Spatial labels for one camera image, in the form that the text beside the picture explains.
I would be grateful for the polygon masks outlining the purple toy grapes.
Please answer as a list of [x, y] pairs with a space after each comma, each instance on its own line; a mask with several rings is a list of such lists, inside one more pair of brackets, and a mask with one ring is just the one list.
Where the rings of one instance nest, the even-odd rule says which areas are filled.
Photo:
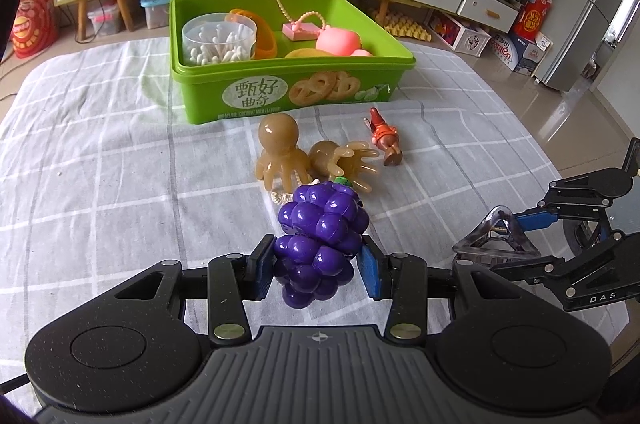
[[283, 234], [273, 243], [274, 276], [293, 309], [329, 300], [348, 284], [363, 249], [369, 215], [343, 177], [303, 184], [278, 212]]

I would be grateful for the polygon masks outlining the grey hair claw clip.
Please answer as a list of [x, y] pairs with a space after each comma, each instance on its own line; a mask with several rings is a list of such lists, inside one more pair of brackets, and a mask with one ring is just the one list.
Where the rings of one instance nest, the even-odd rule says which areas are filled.
[[458, 260], [471, 260], [486, 267], [541, 257], [515, 215], [502, 205], [494, 207], [468, 235], [454, 244], [452, 251]]

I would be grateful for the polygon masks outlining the green plastic cookie box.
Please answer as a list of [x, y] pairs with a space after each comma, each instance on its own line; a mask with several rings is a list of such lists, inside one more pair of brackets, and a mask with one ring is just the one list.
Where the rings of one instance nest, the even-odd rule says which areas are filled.
[[[182, 28], [209, 13], [244, 9], [259, 14], [276, 37], [269, 60], [184, 64]], [[316, 40], [291, 41], [284, 23], [314, 23], [356, 32], [371, 56], [333, 56]], [[416, 59], [398, 40], [347, 0], [171, 0], [171, 75], [180, 84], [186, 118], [205, 124], [224, 118], [266, 115], [328, 103], [378, 103], [390, 98]]]

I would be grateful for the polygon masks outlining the pink Melody card box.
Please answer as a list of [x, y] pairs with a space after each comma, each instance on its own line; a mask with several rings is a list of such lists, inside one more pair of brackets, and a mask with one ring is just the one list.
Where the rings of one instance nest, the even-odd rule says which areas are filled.
[[282, 34], [291, 41], [317, 40], [322, 33], [322, 28], [314, 23], [284, 23]]

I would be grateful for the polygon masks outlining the tan octopus toy lying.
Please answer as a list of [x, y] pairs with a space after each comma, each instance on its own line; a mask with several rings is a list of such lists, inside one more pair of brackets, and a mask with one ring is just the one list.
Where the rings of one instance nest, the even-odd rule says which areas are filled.
[[363, 193], [370, 193], [372, 187], [362, 179], [363, 173], [376, 175], [378, 170], [369, 161], [380, 155], [367, 142], [352, 141], [338, 145], [331, 140], [315, 143], [309, 150], [310, 174], [314, 179], [334, 180], [344, 178]]

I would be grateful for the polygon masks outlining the orange figurine toy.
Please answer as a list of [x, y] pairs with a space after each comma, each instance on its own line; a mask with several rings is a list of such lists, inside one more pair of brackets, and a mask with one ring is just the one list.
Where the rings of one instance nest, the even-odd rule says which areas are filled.
[[386, 123], [376, 107], [371, 107], [369, 117], [364, 123], [371, 133], [372, 143], [384, 153], [385, 166], [397, 166], [402, 162], [404, 154], [400, 148], [400, 136], [396, 127]]

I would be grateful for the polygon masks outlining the tan octopus toy upright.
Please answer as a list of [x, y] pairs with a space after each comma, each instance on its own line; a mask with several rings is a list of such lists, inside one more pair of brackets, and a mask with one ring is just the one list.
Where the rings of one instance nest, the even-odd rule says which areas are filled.
[[273, 180], [280, 177], [282, 189], [292, 194], [296, 185], [311, 181], [308, 155], [297, 146], [299, 129], [296, 120], [285, 113], [275, 113], [262, 118], [258, 127], [258, 139], [262, 154], [257, 159], [255, 177], [264, 183], [267, 191], [273, 189]]

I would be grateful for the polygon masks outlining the checked grey table cloth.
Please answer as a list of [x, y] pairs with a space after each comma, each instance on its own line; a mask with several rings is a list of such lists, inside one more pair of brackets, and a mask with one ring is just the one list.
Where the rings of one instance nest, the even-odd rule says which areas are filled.
[[[404, 159], [363, 196], [384, 251], [450, 264], [491, 207], [535, 206], [575, 168], [541, 147], [457, 55], [416, 67], [378, 108]], [[1, 124], [1, 376], [47, 323], [164, 259], [198, 268], [279, 234], [256, 179], [255, 117], [192, 125], [165, 39], [97, 46], [35, 68]]]

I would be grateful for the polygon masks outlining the clear cotton swab jar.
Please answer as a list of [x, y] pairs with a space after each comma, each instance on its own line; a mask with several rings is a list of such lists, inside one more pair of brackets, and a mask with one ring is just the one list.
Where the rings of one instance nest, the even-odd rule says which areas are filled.
[[244, 15], [231, 12], [200, 15], [182, 28], [184, 64], [209, 66], [250, 61], [256, 40], [257, 26]]

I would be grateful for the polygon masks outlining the pink round toy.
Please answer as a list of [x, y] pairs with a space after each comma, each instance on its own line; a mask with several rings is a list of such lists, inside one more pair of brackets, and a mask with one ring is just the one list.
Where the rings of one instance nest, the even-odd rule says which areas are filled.
[[359, 35], [352, 30], [326, 26], [316, 40], [316, 49], [333, 56], [371, 56], [363, 49]]

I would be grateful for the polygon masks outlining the red round bucket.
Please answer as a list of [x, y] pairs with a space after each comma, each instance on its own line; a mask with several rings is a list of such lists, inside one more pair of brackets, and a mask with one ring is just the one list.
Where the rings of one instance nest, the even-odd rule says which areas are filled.
[[58, 39], [53, 0], [20, 0], [11, 32], [17, 58], [31, 58]]

